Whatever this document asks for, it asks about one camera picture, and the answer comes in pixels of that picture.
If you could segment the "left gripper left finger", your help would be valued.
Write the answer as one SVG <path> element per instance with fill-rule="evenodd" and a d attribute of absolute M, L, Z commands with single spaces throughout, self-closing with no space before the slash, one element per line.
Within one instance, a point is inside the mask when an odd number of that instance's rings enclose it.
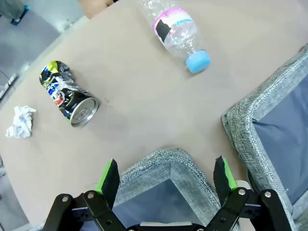
<path fill-rule="evenodd" d="M 100 231 L 125 231 L 125 226 L 112 211 L 120 176 L 112 159 L 103 171 L 96 190 L 74 198 L 62 193 L 56 196 L 44 224 L 46 231 L 79 231 L 85 222 L 93 221 Z"/>

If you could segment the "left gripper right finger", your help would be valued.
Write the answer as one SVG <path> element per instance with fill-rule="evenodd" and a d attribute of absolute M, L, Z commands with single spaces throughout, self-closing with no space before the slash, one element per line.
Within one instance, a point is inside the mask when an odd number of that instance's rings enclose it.
<path fill-rule="evenodd" d="M 237 185 L 228 163 L 216 159 L 213 180 L 221 208 L 206 231 L 231 231 L 240 218 L 249 219 L 256 231 L 293 231 L 282 202 L 273 189 L 255 192 Z"/>

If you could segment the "person's right hand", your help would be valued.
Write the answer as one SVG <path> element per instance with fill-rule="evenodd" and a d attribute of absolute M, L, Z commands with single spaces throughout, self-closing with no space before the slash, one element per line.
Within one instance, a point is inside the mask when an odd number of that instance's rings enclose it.
<path fill-rule="evenodd" d="M 91 19 L 101 11 L 116 3 L 117 0 L 78 0 L 84 15 Z"/>

